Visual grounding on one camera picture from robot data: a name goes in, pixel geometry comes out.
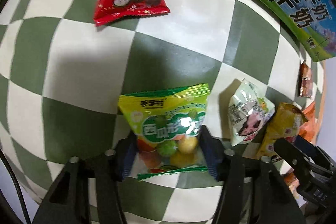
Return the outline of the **yellow snack packet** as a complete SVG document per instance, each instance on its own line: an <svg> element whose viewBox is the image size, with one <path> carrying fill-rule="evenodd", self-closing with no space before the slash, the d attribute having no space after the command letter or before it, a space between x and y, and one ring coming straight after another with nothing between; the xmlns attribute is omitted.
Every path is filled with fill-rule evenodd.
<svg viewBox="0 0 336 224"><path fill-rule="evenodd" d="M266 127L264 139L256 153L256 158L276 156L274 151L276 140L285 138L290 142L294 141L300 127L307 121L308 119L297 106L281 102Z"/></svg>

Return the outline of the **green bubble gum candy bag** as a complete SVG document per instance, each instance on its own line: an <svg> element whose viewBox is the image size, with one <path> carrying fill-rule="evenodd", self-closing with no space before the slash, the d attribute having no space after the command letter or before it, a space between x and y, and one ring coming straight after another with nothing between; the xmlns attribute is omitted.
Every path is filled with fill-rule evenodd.
<svg viewBox="0 0 336 224"><path fill-rule="evenodd" d="M207 170L200 138L209 95L208 84L197 84L119 97L118 108L137 138L138 180Z"/></svg>

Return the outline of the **orange snack packet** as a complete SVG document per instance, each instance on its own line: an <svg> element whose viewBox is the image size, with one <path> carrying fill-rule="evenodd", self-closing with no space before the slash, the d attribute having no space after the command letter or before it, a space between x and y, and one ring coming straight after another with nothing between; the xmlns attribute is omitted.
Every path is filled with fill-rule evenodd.
<svg viewBox="0 0 336 224"><path fill-rule="evenodd" d="M308 142L314 144L317 133L317 126L315 121L315 102L312 102L307 108L305 108L303 110L303 114L305 115L307 122L305 122L300 127L298 134ZM295 198L298 198L297 187L299 186L299 180L296 178L293 171L286 171L283 177L291 193Z"/></svg>

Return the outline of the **white cow milk candy packet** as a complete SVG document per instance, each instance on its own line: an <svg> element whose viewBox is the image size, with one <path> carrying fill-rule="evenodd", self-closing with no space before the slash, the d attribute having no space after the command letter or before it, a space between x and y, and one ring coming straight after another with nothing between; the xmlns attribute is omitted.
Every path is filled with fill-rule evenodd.
<svg viewBox="0 0 336 224"><path fill-rule="evenodd" d="M274 113L274 103L256 85L243 79L228 105L231 145L251 142Z"/></svg>

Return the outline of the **dark red snack packet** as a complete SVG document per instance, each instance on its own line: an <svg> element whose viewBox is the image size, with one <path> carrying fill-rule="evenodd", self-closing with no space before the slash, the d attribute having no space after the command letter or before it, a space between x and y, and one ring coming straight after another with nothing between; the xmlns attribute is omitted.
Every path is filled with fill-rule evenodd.
<svg viewBox="0 0 336 224"><path fill-rule="evenodd" d="M299 96L310 98L313 93L312 71L305 60L300 65L299 79Z"/></svg>

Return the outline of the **green white checkered cloth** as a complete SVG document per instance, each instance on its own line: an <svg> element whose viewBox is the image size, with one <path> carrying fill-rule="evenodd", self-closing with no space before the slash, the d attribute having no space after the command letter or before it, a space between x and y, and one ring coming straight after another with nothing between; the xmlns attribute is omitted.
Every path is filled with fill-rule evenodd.
<svg viewBox="0 0 336 224"><path fill-rule="evenodd" d="M29 207L72 156L126 137L121 94L208 83L205 123L229 145L228 89L248 79L273 103L300 108L298 68L310 61L256 0L165 0L170 13L96 27L96 0L8 0L1 12L1 148Z"/></svg>

